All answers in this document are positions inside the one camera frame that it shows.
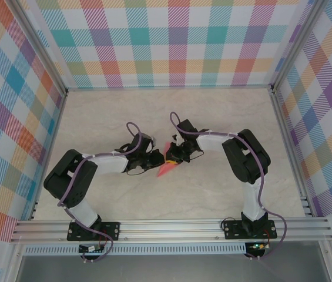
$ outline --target red object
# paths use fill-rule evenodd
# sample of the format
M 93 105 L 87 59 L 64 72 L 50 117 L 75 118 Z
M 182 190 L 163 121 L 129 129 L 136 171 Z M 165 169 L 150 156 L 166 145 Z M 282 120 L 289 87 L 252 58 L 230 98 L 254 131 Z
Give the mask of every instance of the red object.
M 170 149 L 170 147 L 171 147 L 171 143 L 170 143 L 170 142 L 167 142 L 167 143 L 165 144 L 165 149 L 164 149 L 164 151 L 163 151 L 163 155 L 164 155 L 164 156 L 166 155 L 166 153 L 167 153 L 168 149 Z M 160 166 L 160 168 L 159 168 L 159 172 L 158 172 L 157 177 L 166 174 L 167 172 L 169 172 L 169 171 L 171 171 L 172 169 L 174 169 L 176 166 L 177 166 L 177 164 L 173 164 L 173 163 L 164 163 L 164 164 L 162 164 L 162 165 Z

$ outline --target black mounting plate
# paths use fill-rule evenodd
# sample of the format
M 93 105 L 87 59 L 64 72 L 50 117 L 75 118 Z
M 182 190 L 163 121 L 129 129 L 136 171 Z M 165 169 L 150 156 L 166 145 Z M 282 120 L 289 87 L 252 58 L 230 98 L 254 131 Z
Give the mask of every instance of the black mounting plate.
M 265 232 L 268 231 L 270 239 L 277 238 L 277 230 L 273 220 L 266 221 L 262 231 L 258 232 L 254 236 L 248 236 L 247 232 L 242 228 L 241 220 L 225 220 L 222 224 L 224 230 L 224 238 L 226 240 L 232 239 L 268 239 Z
M 119 222 L 104 222 L 100 224 L 100 232 L 107 234 L 113 241 L 119 239 L 120 223 Z M 75 222 L 69 224 L 67 241 L 99 241 L 99 235 L 83 229 Z

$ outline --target aluminum rail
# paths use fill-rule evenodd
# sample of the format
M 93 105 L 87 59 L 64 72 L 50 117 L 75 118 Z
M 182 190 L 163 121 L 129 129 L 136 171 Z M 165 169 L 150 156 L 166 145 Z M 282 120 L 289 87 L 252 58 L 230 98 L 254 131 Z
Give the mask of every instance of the aluminum rail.
M 275 222 L 280 240 L 284 226 L 280 219 Z M 225 240 L 220 229 L 220 219 L 201 220 L 107 220 L 119 221 L 119 240 L 126 243 L 208 243 L 217 241 L 252 242 L 255 239 Z M 332 230 L 325 217 L 289 217 L 285 241 L 332 240 Z M 12 236 L 12 244 L 70 244 L 66 240 L 69 220 L 19 221 Z M 97 243 L 81 241 L 76 243 Z

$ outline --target beige surface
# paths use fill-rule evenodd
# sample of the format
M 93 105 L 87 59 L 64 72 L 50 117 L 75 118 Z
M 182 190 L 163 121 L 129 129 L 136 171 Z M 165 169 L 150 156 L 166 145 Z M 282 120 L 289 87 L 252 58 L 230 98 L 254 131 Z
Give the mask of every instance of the beige surface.
M 127 121 L 155 136 L 161 152 L 176 133 L 169 113 L 197 129 L 252 130 L 271 158 L 263 201 L 284 216 L 303 216 L 279 127 L 266 89 L 116 90 L 70 93 L 48 171 L 68 149 L 110 152 L 132 137 Z M 111 173 L 94 178 L 87 199 L 103 219 L 196 219 L 239 217 L 243 193 L 225 155 L 206 152 L 157 178 Z M 45 189 L 35 219 L 68 219 Z

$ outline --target enclosure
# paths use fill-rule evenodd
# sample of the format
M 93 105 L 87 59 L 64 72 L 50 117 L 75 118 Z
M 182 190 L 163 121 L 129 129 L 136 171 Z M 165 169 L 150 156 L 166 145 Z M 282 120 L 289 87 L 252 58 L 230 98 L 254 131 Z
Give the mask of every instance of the enclosure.
M 45 177 L 69 149 L 130 143 L 126 122 L 166 156 L 172 111 L 253 132 L 271 158 L 260 197 L 288 227 L 270 215 L 276 252 L 225 238 L 246 194 L 207 150 L 161 176 L 170 163 L 96 175 L 85 199 L 118 240 L 83 264 Z M 0 281 L 102 277 L 332 281 L 332 0 L 0 0 Z

